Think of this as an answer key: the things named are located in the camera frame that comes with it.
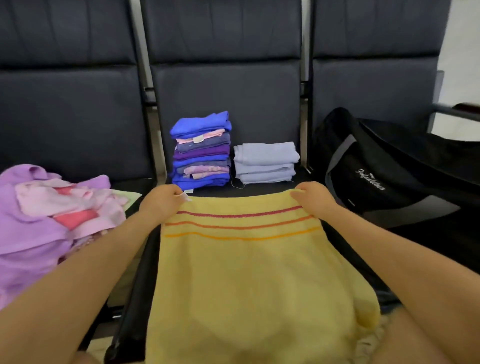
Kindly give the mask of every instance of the clothing tag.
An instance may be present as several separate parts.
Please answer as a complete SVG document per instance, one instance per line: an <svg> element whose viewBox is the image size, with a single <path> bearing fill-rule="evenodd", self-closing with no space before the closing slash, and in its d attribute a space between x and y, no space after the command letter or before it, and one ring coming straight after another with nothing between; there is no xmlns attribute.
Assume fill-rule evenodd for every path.
<svg viewBox="0 0 480 364"><path fill-rule="evenodd" d="M184 192L180 195L181 198L183 198L185 201L191 201L192 199L188 197L188 195Z"/></svg>
<svg viewBox="0 0 480 364"><path fill-rule="evenodd" d="M196 137L193 138L193 143L194 144L201 143L202 141L204 141L204 136L203 135L199 135L199 136L196 136Z"/></svg>

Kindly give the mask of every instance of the row of seats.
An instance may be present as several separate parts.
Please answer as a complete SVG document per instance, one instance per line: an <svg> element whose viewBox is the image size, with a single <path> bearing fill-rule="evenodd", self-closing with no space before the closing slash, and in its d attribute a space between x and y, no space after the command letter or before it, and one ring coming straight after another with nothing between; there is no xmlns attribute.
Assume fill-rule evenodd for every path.
<svg viewBox="0 0 480 364"><path fill-rule="evenodd" d="M308 145L332 109L425 131L450 0L312 0ZM141 0L167 171L182 117L228 110L232 144L300 144L300 0ZM127 0L0 0L0 170L156 185ZM308 158L315 158L311 153ZM292 183L204 188L279 192ZM138 208L133 206L128 214ZM144 356L159 252L149 237L109 363Z"/></svg>

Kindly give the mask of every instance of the stripe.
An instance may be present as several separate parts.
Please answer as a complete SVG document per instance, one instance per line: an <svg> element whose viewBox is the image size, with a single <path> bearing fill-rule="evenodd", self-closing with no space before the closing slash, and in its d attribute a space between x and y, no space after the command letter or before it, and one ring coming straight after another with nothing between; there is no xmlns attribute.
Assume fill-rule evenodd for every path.
<svg viewBox="0 0 480 364"><path fill-rule="evenodd" d="M167 222L165 226L178 226L178 225L195 225L199 228L206 228L206 229L231 229L231 230L252 230L252 229L262 229L262 228L271 228L273 226L280 226L280 225L287 225L293 224L295 222L305 221L310 218L314 218L312 215L304 216L302 218L296 218L294 220L276 222L275 224L267 224L267 225L254 225L254 226L218 226L218 225L202 225L198 224L193 221L180 221L180 222Z"/></svg>
<svg viewBox="0 0 480 364"><path fill-rule="evenodd" d="M201 217L201 218L254 218L256 216L281 214L282 212L294 211L294 210L298 210L299 208L301 208L301 206L284 208L283 210L267 211L267 212L259 212L259 213L256 213L256 214L243 214L243 215L198 214L196 212L190 212L190 211L179 211L179 212L177 212L177 214L187 214L187 215L192 215L192 216L198 216L198 217Z"/></svg>
<svg viewBox="0 0 480 364"><path fill-rule="evenodd" d="M302 230L302 231L295 231L295 232L289 232L287 234L281 234L281 235L275 235L275 236L267 236L264 238L243 238L243 237L235 237L235 236L211 236L211 235L205 235L202 234L201 232L196 232L196 231L191 231L191 232L182 232L180 234L165 234L164 237L166 238L179 238L181 236L186 236L186 235L199 235L204 238L209 238L209 239L215 239L215 240L246 240L246 241L251 241L251 242L257 242L261 240L270 240L270 239L278 239L278 238L286 238L288 236L293 236L293 235L300 235L300 234L306 234L308 232L312 232L315 230L320 230L320 226L316 226L314 228L310 228L307 230Z"/></svg>

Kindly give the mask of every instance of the person's right arm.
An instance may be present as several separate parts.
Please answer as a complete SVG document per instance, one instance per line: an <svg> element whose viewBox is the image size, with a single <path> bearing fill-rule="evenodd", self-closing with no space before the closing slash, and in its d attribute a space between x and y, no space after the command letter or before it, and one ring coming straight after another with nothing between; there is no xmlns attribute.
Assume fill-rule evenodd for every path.
<svg viewBox="0 0 480 364"><path fill-rule="evenodd" d="M337 230L458 364L480 363L480 275L339 206L317 182L291 195Z"/></svg>

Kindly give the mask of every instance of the stack of gray towels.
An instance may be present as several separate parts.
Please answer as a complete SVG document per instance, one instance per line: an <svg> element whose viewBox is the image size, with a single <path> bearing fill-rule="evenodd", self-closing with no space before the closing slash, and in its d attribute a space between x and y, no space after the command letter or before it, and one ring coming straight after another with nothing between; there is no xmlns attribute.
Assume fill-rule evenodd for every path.
<svg viewBox="0 0 480 364"><path fill-rule="evenodd" d="M236 178L243 184L291 181L300 159L293 142L234 146Z"/></svg>

